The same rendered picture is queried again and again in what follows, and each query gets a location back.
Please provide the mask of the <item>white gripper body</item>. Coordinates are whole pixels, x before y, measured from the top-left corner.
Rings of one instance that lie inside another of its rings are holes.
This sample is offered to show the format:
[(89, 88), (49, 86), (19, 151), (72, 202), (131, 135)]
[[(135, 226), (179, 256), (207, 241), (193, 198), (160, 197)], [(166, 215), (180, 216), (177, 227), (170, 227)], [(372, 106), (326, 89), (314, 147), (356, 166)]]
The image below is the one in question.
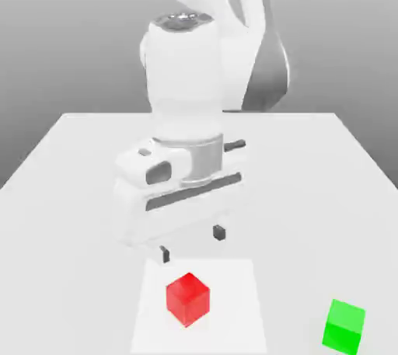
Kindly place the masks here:
[(113, 232), (127, 245), (161, 238), (230, 211), (242, 188), (243, 173), (236, 168), (204, 186), (184, 189), (162, 184), (144, 190), (118, 178), (113, 188)]

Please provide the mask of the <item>small red cube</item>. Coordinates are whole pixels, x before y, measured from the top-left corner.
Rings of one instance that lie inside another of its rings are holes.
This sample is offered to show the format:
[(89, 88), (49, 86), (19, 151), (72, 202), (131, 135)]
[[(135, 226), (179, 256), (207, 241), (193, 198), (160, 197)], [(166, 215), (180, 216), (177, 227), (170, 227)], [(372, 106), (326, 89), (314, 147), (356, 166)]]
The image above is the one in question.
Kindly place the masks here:
[(166, 286), (166, 308), (188, 327), (210, 311), (210, 289), (192, 273)]

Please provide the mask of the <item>small green cube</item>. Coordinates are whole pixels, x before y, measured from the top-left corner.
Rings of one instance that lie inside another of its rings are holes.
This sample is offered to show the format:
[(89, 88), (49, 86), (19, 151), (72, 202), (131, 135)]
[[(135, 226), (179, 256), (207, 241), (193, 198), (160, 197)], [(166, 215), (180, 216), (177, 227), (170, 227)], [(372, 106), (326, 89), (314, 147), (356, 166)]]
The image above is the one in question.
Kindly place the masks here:
[(333, 299), (327, 315), (322, 344), (345, 355), (357, 355), (366, 311)]

